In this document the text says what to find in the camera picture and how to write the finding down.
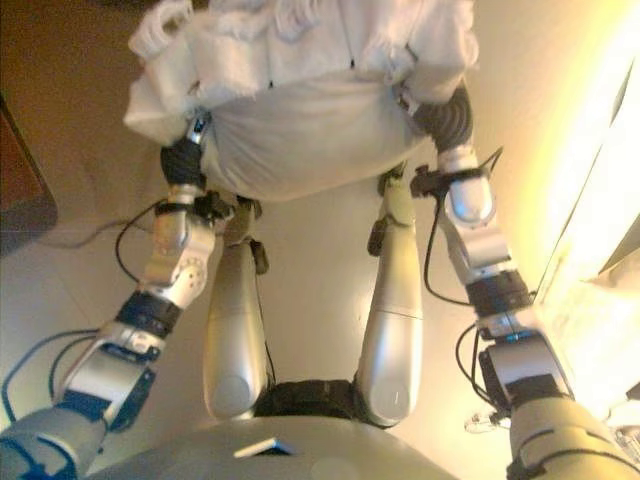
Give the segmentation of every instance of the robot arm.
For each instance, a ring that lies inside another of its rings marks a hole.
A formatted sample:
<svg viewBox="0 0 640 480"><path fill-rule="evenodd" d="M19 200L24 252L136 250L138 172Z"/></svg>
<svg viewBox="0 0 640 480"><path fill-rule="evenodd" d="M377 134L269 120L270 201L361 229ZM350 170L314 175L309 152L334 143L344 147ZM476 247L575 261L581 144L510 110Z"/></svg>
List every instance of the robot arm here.
<svg viewBox="0 0 640 480"><path fill-rule="evenodd" d="M67 372L54 406L2 433L2 478L82 476L106 433L135 421L155 378L151 363L205 286L213 222L232 213L212 195L203 196L200 143L208 122L207 116L197 117L183 139L163 149L170 192L156 208L153 254L138 288Z"/></svg>
<svg viewBox="0 0 640 480"><path fill-rule="evenodd" d="M638 478L604 425L573 400L500 232L487 173L470 145L465 87L445 105L411 108L410 98L407 105L438 149L438 171L419 168L412 194L436 197L439 224L476 311L476 326L492 342L479 359L492 403L511 417L508 478Z"/></svg>

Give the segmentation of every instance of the robot leg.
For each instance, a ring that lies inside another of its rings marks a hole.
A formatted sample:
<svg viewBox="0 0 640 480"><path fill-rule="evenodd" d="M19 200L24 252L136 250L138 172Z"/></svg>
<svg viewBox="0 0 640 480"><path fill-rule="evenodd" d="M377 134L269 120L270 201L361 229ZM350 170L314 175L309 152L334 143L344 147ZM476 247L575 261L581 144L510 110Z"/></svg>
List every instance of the robot leg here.
<svg viewBox="0 0 640 480"><path fill-rule="evenodd" d="M379 254L380 262L355 387L366 419L390 427L415 407L422 366L415 213L411 195L397 176L386 179L372 240L369 251Z"/></svg>
<svg viewBox="0 0 640 480"><path fill-rule="evenodd" d="M207 409L219 419L252 416L268 385L256 285L256 274L267 265L262 245L251 236L257 208L242 200L227 225L211 296L203 375Z"/></svg>

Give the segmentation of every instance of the white fabric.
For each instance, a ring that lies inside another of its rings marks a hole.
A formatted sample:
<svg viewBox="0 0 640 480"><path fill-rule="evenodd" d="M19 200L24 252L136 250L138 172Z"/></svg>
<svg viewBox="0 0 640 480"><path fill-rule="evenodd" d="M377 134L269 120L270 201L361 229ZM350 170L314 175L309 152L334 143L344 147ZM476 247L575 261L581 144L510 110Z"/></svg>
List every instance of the white fabric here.
<svg viewBox="0 0 640 480"><path fill-rule="evenodd" d="M178 0L156 8L167 1ZM142 56L125 123L170 144L184 132L180 118L211 110L210 180L263 200L376 175L417 141L390 87L446 101L476 61L471 7L468 0L211 0L168 45ZM143 24L150 18L161 21L147 14Z"/></svg>
<svg viewBox="0 0 640 480"><path fill-rule="evenodd" d="M576 398L603 415L640 381L640 249L590 281L559 280L570 268L560 264L542 306Z"/></svg>
<svg viewBox="0 0 640 480"><path fill-rule="evenodd" d="M164 50L172 40L165 31L168 24L178 27L193 16L191 0L163 0L149 10L138 30L129 39L129 48L143 60L148 60Z"/></svg>

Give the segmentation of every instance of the black cable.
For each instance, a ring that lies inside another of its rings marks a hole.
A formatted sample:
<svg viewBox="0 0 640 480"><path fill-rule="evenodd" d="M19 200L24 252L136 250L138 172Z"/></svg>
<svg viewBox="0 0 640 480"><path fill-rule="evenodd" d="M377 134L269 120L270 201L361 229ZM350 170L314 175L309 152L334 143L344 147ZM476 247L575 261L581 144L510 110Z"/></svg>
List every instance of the black cable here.
<svg viewBox="0 0 640 480"><path fill-rule="evenodd" d="M499 411L500 408L498 408L498 406L493 402L493 400L491 400L491 398L489 397L489 394L482 387L480 387L480 385L478 385L478 383L476 382L476 364L478 359L479 342L480 342L480 331L476 330L476 335L473 340L473 359L471 360L471 386L473 387L473 391L476 392L476 395L478 395L482 400L484 400L493 408Z"/></svg>
<svg viewBox="0 0 640 480"><path fill-rule="evenodd" d="M64 355L73 347L75 347L77 344L81 342L85 342L87 340L91 340L93 338L95 338L95 335L88 335L86 337L80 337L80 338L76 338L75 340L72 340L62 350L60 350L60 353L58 353L56 358L53 360L53 363L51 364L51 368L49 369L49 380L47 385L49 387L49 398L51 400L53 400L53 396L55 393L54 383L55 383L56 369L58 368L58 364L60 363L60 360L62 360L62 357L64 357Z"/></svg>
<svg viewBox="0 0 640 480"><path fill-rule="evenodd" d="M463 302L461 300L455 300L453 298L445 297L444 295L439 294L431 288L431 284L429 283L429 264L431 263L431 251L433 250L433 241L436 237L436 226L438 225L438 217L440 216L440 207L441 202L439 199L436 199L436 208L435 214L433 216L433 224L431 225L431 233L429 234L429 241L427 242L427 253L424 259L424 286L427 288L427 291L436 298L443 300L445 302L452 303L454 305L459 305L462 307L471 307L472 305L468 302Z"/></svg>
<svg viewBox="0 0 640 480"><path fill-rule="evenodd" d="M472 323L458 337L458 341L456 342L456 349L455 349L455 352L456 352L456 363L458 364L458 368L460 369L462 374L465 376L465 378L467 380L469 380L469 383L471 383L472 386L475 385L474 392L476 392L476 394L478 394L478 396L480 396L480 398L482 400L484 400L485 402L488 402L489 401L489 394L486 392L486 390L484 390L482 387L480 387L476 383L474 377L472 375L470 375L469 372L467 372L467 370L464 368L464 365L462 365L462 360L460 359L460 347L462 345L462 341L469 334L469 332L471 332L471 330L473 330L475 328L475 326L476 326L475 322Z"/></svg>
<svg viewBox="0 0 640 480"><path fill-rule="evenodd" d="M22 358L14 365L14 367L9 371L4 381L2 382L2 405L4 410L9 418L11 423L16 421L16 416L13 412L13 407L11 406L11 401L9 400L9 383L13 379L13 377L18 373L18 371L24 366L25 363L38 351L40 348L45 346L47 343L50 343L58 338L62 337L71 337L73 335L95 335L98 332L97 329L91 330L69 330L66 332L56 333L55 335L51 335L45 339L40 340L33 347L31 347L27 353L25 353Z"/></svg>
<svg viewBox="0 0 640 480"><path fill-rule="evenodd" d="M262 299L260 298L260 289L258 288L258 276L255 276L256 282L256 296L258 298L258 309L260 310L260 319L262 321L262 329L264 331L264 311L262 310ZM273 366L273 359L271 358L271 351L269 350L269 343L266 340L267 334L265 332L265 341L264 348L267 351L267 360L269 361L269 369L271 370L271 378L273 378L273 384L278 384L278 379L276 378L276 369Z"/></svg>
<svg viewBox="0 0 640 480"><path fill-rule="evenodd" d="M498 164L498 160L500 160L500 157L502 156L502 152L504 151L504 146L500 146L496 149L495 152L493 152L491 155L489 155L489 157L482 162L482 164L480 165L480 168L484 168L486 167L489 162L491 162L491 166L489 167L489 173L493 173L493 170L496 168L496 165Z"/></svg>
<svg viewBox="0 0 640 480"><path fill-rule="evenodd" d="M77 242L58 243L58 242L48 242L46 240L38 240L36 243L38 243L39 245L44 245L45 247L57 248L60 250L78 250L79 248L82 248L85 245L88 245L89 243L94 241L98 237L98 235L100 235L102 232L110 229L111 227L126 225L128 222L129 222L128 219L118 219L118 220L112 220L107 223L103 223L102 225L98 226L93 232L91 232L88 236L86 236L85 238ZM141 227L140 225L134 224L133 227L139 230L142 230L143 232L151 233L151 231L147 230L144 227Z"/></svg>
<svg viewBox="0 0 640 480"><path fill-rule="evenodd" d="M138 277L136 277L133 273L131 273L129 271L129 269L127 267L125 267L122 258L120 257L120 242L122 241L122 238L124 237L124 234L127 233L127 230L129 230L129 228L131 228L131 226L136 223L138 220L140 220L143 216L145 216L148 212L150 212L151 210L153 210L155 207L157 207L158 205L160 205L161 203L166 202L167 199L166 198L162 198L156 202L153 202L151 205L149 205L147 208L145 208L144 210L142 210L140 213L138 213L135 217L133 217L131 220L129 220L127 222L127 224L124 226L124 228L120 231L120 233L118 234L118 237L116 238L116 245L115 245L115 254L116 254L116 260L118 262L118 265L120 266L120 268L122 269L122 271L134 282L136 283L140 283L140 279L138 279Z"/></svg>
<svg viewBox="0 0 640 480"><path fill-rule="evenodd" d="M473 383L473 379L471 378L471 375L469 375L469 372L467 372L466 368L464 368L464 365L462 365L462 360L460 359L460 347L462 346L462 341L464 340L464 337L466 337L469 334L469 332L475 328L475 326L476 324L474 322L471 325L469 325L467 328L465 328L464 331L458 337L458 340L456 341L456 363L458 364L458 368L460 369L462 374L471 383Z"/></svg>

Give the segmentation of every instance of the cable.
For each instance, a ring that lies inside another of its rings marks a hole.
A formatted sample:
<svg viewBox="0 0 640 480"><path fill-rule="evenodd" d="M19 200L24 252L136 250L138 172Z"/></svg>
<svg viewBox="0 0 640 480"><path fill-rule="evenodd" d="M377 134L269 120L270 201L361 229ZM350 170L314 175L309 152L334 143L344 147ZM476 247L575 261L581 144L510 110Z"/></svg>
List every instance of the cable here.
<svg viewBox="0 0 640 480"><path fill-rule="evenodd" d="M38 240L36 243L40 244L40 245L44 245L45 247L49 247L49 248L57 248L60 250L78 250L79 248L84 247L85 245L88 245L89 243L91 243L92 241L94 241L98 235L100 235L102 232L110 229L111 227L118 227L120 225L126 225L127 222L129 222L128 219L118 219L118 220L112 220L110 222L107 223L103 223L102 225L98 226L93 232L91 232L87 237L83 238L82 240L79 240L77 242L71 242L71 243L58 243L58 242L47 242L46 240ZM133 227L142 230L143 232L147 232L147 233L151 233L150 230L141 227L140 225L134 224Z"/></svg>
<svg viewBox="0 0 640 480"><path fill-rule="evenodd" d="M503 151L504 151L504 146L498 147L495 152L489 155L489 157L484 162L482 162L482 164L480 165L480 168L486 167L489 164L489 162L491 162L491 166L489 167L489 174L493 173L493 170L496 168L496 165L498 164L498 160L500 160L500 157L502 156Z"/></svg>
<svg viewBox="0 0 640 480"><path fill-rule="evenodd" d="M118 262L118 265L120 266L120 268L122 269L122 271L134 282L136 283L140 283L140 279L138 277L136 277L133 273L131 273L129 271L129 269L127 267L125 267L122 258L120 257L120 242L122 241L122 238L124 237L124 234L127 233L127 230L129 230L129 228L131 228L131 226L136 223L138 220L140 220L143 216L145 216L148 212L150 212L151 210L153 210L155 207L157 207L158 205L160 205L161 203L166 202L167 199L166 198L162 198L156 202L153 202L151 205L149 205L147 208L145 208L144 210L142 210L140 213L138 213L135 217L133 217L131 220L129 220L127 222L127 224L124 226L124 228L120 231L120 233L118 234L118 237L116 238L116 245L115 245L115 254L116 254L116 260Z"/></svg>
<svg viewBox="0 0 640 480"><path fill-rule="evenodd" d="M445 302L452 303L454 305L459 305L462 307L471 307L472 305L468 302L463 302L461 300L454 300L453 298L445 297L444 295L439 294L431 288L431 284L429 283L429 264L431 263L431 251L433 250L433 241L436 236L436 226L438 224L438 217L440 216L440 207L441 202L440 199L436 199L436 209L435 214L433 216L433 224L431 225L431 233L429 234L429 241L427 242L427 253L424 259L424 285L427 288L427 291L436 298L443 300Z"/></svg>
<svg viewBox="0 0 640 480"><path fill-rule="evenodd" d="M498 406L491 400L489 394L480 387L480 385L476 382L476 364L478 358L478 344L480 342L480 331L476 329L475 339L473 340L473 359L471 361L471 386L473 387L473 391L476 392L481 399L487 402L496 410L500 410Z"/></svg>
<svg viewBox="0 0 640 480"><path fill-rule="evenodd" d="M462 360L460 359L460 346L462 345L462 341L464 340L464 337L466 337L469 334L469 332L475 328L475 326L476 324L474 322L471 325L469 325L467 328L465 328L464 331L458 337L458 340L456 341L456 363L458 364L458 368L460 369L462 374L471 383L473 383L473 379L471 378L471 375L469 375L467 370L464 368L464 365L462 365Z"/></svg>
<svg viewBox="0 0 640 480"><path fill-rule="evenodd" d="M11 406L11 401L9 400L9 383L13 379L13 377L18 373L18 371L24 366L25 363L38 351L40 348L45 346L47 343L50 343L58 338L70 337L73 335L95 335L98 332L97 329L91 330L69 330L66 332L56 333L55 335L51 335L43 340L40 340L33 347L31 347L27 353L25 353L22 358L14 365L14 367L9 371L4 381L2 382L2 405L5 409L7 417L11 423L16 421L16 416L13 412L13 408Z"/></svg>
<svg viewBox="0 0 640 480"><path fill-rule="evenodd" d="M458 364L458 368L460 369L462 374L466 377L467 380L469 380L469 383L471 383L471 385L473 387L473 391L482 400L484 400L485 402L491 403L493 405L493 402L491 402L491 400L489 398L489 394L487 393L487 391L484 390L482 387L480 387L477 384L477 382L475 381L475 377L473 376L473 375L475 375L475 368L473 367L473 363L472 363L472 374L469 374L467 372L467 370L464 368L464 366L462 365L462 360L460 359L460 347L462 345L462 341L469 334L469 332L471 332L471 330L473 330L475 328L475 326L476 326L475 322L472 323L458 337L458 341L456 342L456 349L455 349L456 363Z"/></svg>
<svg viewBox="0 0 640 480"><path fill-rule="evenodd" d="M53 401L53 397L54 397L54 380L55 380L55 375L56 375L56 369L58 368L58 364L60 363L60 360L62 360L62 357L64 357L64 355L71 350L73 347L75 347L77 344L81 343L81 342L85 342L87 340L92 340L95 338L95 335L88 335L86 337L80 337L80 338L76 338L75 340L72 340L71 342L69 342L62 350L60 350L60 353L58 353L58 355L56 356L56 358L53 360L53 363L51 364L51 368L49 369L49 380L48 380L48 387L49 387L49 398Z"/></svg>
<svg viewBox="0 0 640 480"><path fill-rule="evenodd" d="M256 296L258 298L258 309L260 310L260 320L262 321L262 329L264 330L264 312L262 310L262 300L260 298L260 289L258 288L257 275L255 275L254 280L256 282ZM267 351L267 360L269 361L269 369L271 370L271 377L273 378L273 384L277 385L278 379L276 377L276 369L273 366L273 359L271 358L271 351L269 351L269 343L266 340L266 333L265 333L264 348Z"/></svg>

